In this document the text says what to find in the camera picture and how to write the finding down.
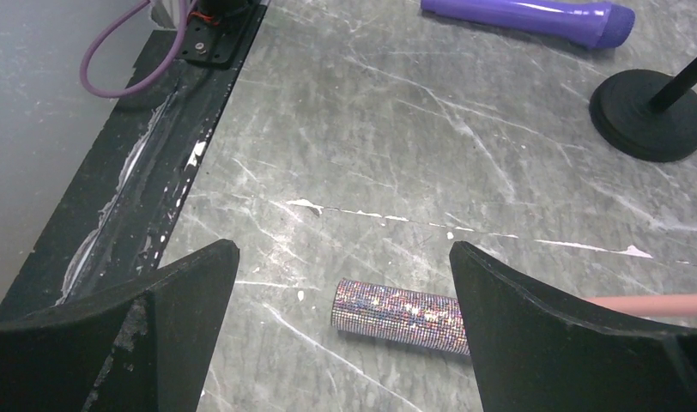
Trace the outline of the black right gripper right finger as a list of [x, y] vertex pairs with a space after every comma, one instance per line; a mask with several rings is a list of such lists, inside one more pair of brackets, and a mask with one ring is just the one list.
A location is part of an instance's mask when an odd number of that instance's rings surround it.
[[697, 411], [697, 329], [616, 312], [458, 241], [450, 263], [487, 411]]

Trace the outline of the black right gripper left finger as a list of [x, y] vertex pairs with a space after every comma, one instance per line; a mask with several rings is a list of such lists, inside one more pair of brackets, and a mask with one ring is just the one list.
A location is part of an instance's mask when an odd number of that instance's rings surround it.
[[0, 411], [193, 411], [239, 265], [220, 239], [84, 299], [0, 322]]

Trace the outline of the purple toy microphone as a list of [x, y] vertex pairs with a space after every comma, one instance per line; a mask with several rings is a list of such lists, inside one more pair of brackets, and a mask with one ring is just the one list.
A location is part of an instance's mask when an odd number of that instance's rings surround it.
[[588, 49], [622, 45], [636, 14], [612, 2], [422, 0], [421, 10], [440, 17], [566, 39]]

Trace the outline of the black round-base mic stand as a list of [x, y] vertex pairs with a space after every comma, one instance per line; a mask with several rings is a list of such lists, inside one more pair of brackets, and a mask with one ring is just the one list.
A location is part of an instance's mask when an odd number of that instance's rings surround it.
[[697, 150], [697, 57], [677, 76], [625, 70], [602, 82], [590, 98], [601, 137], [633, 158], [673, 162]]

